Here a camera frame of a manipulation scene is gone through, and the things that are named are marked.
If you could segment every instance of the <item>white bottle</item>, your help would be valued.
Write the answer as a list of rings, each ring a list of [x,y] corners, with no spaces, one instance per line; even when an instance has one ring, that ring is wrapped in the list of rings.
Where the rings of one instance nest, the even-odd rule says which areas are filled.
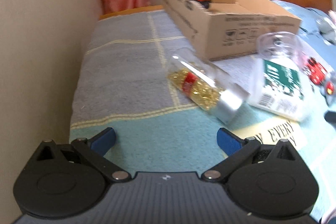
[[[257,58],[250,82],[248,103],[286,118],[302,121],[311,110],[313,90],[300,71],[303,53],[293,33],[277,32],[257,40]]]

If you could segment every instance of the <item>gold foil wrapper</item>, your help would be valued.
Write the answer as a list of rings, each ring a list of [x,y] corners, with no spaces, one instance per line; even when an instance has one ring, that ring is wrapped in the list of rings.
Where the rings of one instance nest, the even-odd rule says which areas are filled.
[[[167,78],[175,87],[183,91],[185,78],[189,72],[192,73],[188,69],[183,68],[179,71],[168,74]],[[190,90],[189,97],[202,109],[209,111],[211,108],[216,106],[219,97],[221,96],[220,92],[222,91],[223,89],[211,87],[204,80],[197,77],[197,80],[194,82]]]

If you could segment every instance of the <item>metal screw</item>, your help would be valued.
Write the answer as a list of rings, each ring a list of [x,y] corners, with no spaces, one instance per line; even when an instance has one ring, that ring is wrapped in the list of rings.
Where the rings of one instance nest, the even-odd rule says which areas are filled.
[[[77,138],[76,141],[84,142],[87,141],[87,138]]]
[[[116,171],[112,174],[112,178],[116,180],[124,180],[128,178],[128,173],[126,171]]]
[[[218,171],[216,170],[208,170],[204,173],[204,176],[207,178],[207,179],[218,179],[221,177],[221,173],[219,173]]]
[[[247,137],[246,140],[253,141],[253,140],[255,140],[255,137]]]

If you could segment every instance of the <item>red label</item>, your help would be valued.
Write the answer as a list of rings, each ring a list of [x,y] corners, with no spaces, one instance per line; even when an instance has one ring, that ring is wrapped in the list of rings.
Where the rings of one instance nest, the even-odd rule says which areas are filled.
[[[197,79],[198,78],[196,75],[192,74],[191,72],[187,73],[187,76],[185,77],[184,83],[182,85],[182,90],[188,97],[190,97],[191,88]]]

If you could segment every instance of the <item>silver lid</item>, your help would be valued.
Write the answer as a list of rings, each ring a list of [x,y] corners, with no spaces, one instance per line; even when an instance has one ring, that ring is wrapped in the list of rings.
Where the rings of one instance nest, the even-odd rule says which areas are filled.
[[[238,109],[247,100],[250,94],[236,83],[231,84],[226,90],[221,92],[221,96],[216,106],[210,113],[228,124],[237,114]]]

